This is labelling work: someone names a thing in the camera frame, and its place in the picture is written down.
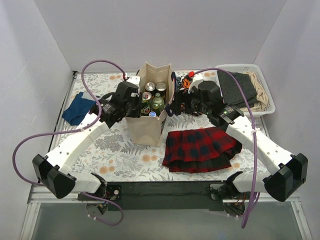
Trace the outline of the green Perrier bottle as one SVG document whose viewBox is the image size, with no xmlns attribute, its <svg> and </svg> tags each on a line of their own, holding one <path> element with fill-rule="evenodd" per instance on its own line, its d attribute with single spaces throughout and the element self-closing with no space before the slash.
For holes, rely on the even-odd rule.
<svg viewBox="0 0 320 240">
<path fill-rule="evenodd" d="M 149 101 L 143 97 L 141 100 L 141 116 L 149 116 L 150 111 Z"/>
</svg>

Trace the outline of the blue cap Pocari bottle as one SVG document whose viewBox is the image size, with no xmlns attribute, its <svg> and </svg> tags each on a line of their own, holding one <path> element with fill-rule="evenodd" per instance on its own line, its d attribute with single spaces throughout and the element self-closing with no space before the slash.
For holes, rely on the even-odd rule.
<svg viewBox="0 0 320 240">
<path fill-rule="evenodd" d="M 151 111 L 151 112 L 149 113 L 149 116 L 150 116 L 150 117 L 156 117 L 157 114 L 156 114 L 154 111 Z"/>
</svg>

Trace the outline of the beige canvas tote bag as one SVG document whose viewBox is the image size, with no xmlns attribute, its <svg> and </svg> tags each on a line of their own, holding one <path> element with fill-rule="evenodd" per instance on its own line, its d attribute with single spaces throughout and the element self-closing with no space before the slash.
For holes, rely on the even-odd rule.
<svg viewBox="0 0 320 240">
<path fill-rule="evenodd" d="M 172 103 L 175 93 L 175 73 L 170 64 L 161 67 L 145 63 L 137 73 L 140 77 L 139 92 L 145 91 L 147 83 L 164 83 L 166 85 L 165 105 Z M 159 116 L 126 117 L 131 140 L 140 145 L 159 147 L 163 138 L 167 112 L 163 110 Z"/>
</svg>

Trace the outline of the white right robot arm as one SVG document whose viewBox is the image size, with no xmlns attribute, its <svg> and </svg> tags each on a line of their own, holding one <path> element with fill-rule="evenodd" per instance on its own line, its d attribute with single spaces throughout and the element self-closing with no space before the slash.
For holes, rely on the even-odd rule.
<svg viewBox="0 0 320 240">
<path fill-rule="evenodd" d="M 191 89 L 177 89 L 168 109 L 175 115 L 182 112 L 206 115 L 214 126 L 240 142 L 266 167 L 265 173 L 234 173 L 218 188 L 220 195 L 237 199 L 253 191 L 284 202 L 305 183 L 307 157 L 292 154 L 264 135 L 239 108 L 224 102 L 215 82 L 202 80 Z"/>
</svg>

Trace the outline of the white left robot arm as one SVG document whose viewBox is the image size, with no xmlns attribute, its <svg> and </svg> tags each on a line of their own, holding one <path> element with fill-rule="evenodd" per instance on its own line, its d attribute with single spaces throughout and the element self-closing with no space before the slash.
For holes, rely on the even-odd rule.
<svg viewBox="0 0 320 240">
<path fill-rule="evenodd" d="M 107 193 L 107 182 L 95 173 L 72 172 L 77 159 L 102 134 L 126 116 L 140 117 L 140 77 L 132 76 L 118 84 L 111 99 L 99 100 L 102 111 L 93 106 L 77 132 L 69 135 L 56 148 L 45 156 L 37 154 L 32 164 L 38 180 L 55 195 L 62 199 L 70 193 L 87 192 L 95 200 L 101 200 Z"/>
</svg>

